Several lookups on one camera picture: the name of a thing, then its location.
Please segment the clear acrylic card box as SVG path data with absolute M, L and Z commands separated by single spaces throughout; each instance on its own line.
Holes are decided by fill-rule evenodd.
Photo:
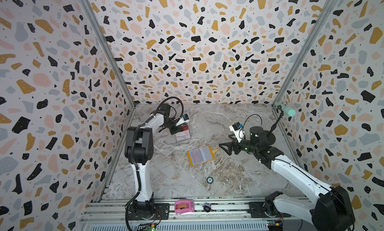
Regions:
M 175 134 L 176 142 L 182 142 L 182 141 L 187 141 L 191 139 L 191 132 L 190 129 L 185 132 L 177 132 Z

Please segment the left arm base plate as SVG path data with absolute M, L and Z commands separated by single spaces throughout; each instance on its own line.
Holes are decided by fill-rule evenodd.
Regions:
M 167 220 L 169 218 L 170 204 L 150 202 L 136 202 L 126 207 L 125 218 L 128 221 Z

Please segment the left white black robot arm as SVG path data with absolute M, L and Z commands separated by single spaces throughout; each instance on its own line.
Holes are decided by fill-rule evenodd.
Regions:
M 183 130 L 189 122 L 188 114 L 182 112 L 171 117 L 172 106 L 160 104 L 142 124 L 131 126 L 127 130 L 125 158 L 134 172 L 135 195 L 127 204 L 127 211 L 152 216 L 155 213 L 154 192 L 150 181 L 150 161 L 154 155 L 154 137 L 157 130 L 168 129 L 172 135 Z

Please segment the green circuit board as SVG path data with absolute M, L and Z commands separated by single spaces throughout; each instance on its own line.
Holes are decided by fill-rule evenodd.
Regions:
M 143 227 L 143 231 L 156 231 L 157 224 L 146 225 Z

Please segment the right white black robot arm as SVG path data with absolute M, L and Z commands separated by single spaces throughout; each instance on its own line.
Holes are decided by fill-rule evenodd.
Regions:
M 228 155 L 238 155 L 240 152 L 253 155 L 259 163 L 284 177 L 308 198 L 305 202 L 276 191 L 265 197 L 260 211 L 251 211 L 251 214 L 271 218 L 288 214 L 312 224 L 318 231 L 354 230 L 356 218 L 349 194 L 344 188 L 320 181 L 273 147 L 276 137 L 272 131 L 252 127 L 247 137 L 243 128 L 240 123 L 231 125 L 231 141 L 221 143 L 219 147 Z

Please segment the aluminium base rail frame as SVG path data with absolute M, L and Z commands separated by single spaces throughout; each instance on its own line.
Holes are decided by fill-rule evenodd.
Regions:
M 126 200 L 102 200 L 90 203 L 80 219 L 82 231 L 140 231 L 146 225 L 157 224 L 157 231 L 268 231 L 267 222 L 282 220 L 283 231 L 314 231 L 316 228 L 297 217 L 252 218 L 249 202 L 264 202 L 264 197 L 195 198 L 195 211 L 176 215 L 176 199 L 156 199 L 155 203 L 170 204 L 167 220 L 128 221 Z M 209 203 L 212 210 L 204 212 Z

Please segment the small black knob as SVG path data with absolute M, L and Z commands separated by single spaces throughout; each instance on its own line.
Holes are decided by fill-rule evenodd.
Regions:
M 204 212 L 206 212 L 206 213 L 211 212 L 211 210 L 212 210 L 212 205 L 209 204 L 209 203 L 205 203 L 205 204 L 203 205 L 203 210 L 204 210 Z

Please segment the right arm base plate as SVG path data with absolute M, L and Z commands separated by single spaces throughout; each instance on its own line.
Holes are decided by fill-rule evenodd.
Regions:
M 249 202 L 248 213 L 252 218 L 290 218 L 291 215 L 278 212 L 271 202 Z

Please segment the right circuit board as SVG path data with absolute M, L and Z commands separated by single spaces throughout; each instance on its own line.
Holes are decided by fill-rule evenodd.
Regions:
M 283 224 L 282 220 L 268 221 L 267 227 L 268 227 L 269 231 L 283 231 L 284 224 Z

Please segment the yellow leather card holder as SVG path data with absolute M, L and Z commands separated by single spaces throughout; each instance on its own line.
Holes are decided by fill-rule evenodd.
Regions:
M 211 146 L 204 146 L 195 150 L 187 152 L 189 163 L 191 167 L 195 167 L 207 162 L 214 161 L 215 153 L 219 151 L 219 148 L 212 149 Z

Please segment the black microphone stand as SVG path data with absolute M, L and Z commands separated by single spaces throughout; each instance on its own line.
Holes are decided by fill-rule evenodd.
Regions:
M 272 125 L 271 129 L 267 132 L 267 141 L 269 145 L 273 145 L 276 142 L 276 136 L 273 134 L 278 126 L 279 121 L 284 116 L 284 112 L 281 112 L 276 122 Z

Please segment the pink tape dispenser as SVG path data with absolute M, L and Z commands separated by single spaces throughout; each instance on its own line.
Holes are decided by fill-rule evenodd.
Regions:
M 195 202 L 193 200 L 179 200 L 174 204 L 174 212 L 176 215 L 192 213 L 195 211 Z

